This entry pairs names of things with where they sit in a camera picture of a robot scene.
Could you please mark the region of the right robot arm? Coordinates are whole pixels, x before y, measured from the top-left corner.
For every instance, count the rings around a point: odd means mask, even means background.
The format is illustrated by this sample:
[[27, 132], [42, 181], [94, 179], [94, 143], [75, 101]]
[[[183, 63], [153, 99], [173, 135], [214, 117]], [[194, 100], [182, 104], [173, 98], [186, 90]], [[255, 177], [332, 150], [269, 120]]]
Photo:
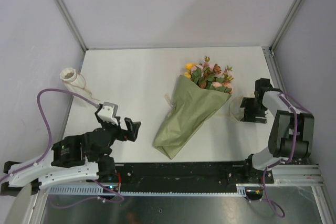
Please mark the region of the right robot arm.
[[245, 181], [254, 183], [263, 172], [277, 165], [310, 157], [314, 116], [295, 106], [269, 79], [256, 80], [254, 97], [244, 97], [240, 107], [243, 109], [242, 122], [265, 124], [267, 111], [274, 117], [268, 146], [244, 161], [242, 176]]

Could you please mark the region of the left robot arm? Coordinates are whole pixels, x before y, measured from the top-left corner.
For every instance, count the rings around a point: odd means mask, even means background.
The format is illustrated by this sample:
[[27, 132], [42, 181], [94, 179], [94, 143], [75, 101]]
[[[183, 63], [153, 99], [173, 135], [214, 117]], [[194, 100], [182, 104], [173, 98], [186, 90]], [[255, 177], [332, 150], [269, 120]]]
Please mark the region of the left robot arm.
[[111, 183], [117, 173], [111, 146], [115, 141], [135, 142], [141, 122], [124, 119], [127, 126], [101, 122], [101, 127], [81, 135], [67, 136], [55, 143], [48, 154], [25, 163], [8, 161], [4, 164], [7, 177], [1, 180], [1, 195], [16, 197], [26, 185], [31, 193], [54, 185], [96, 180]]

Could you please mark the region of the cream printed ribbon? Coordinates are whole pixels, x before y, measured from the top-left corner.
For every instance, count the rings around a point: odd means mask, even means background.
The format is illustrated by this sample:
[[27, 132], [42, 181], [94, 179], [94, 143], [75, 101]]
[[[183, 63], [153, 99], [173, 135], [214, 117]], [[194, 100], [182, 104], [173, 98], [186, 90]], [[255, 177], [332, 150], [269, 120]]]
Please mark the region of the cream printed ribbon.
[[244, 108], [241, 108], [243, 97], [234, 98], [229, 104], [229, 116], [232, 120], [241, 121], [244, 118]]

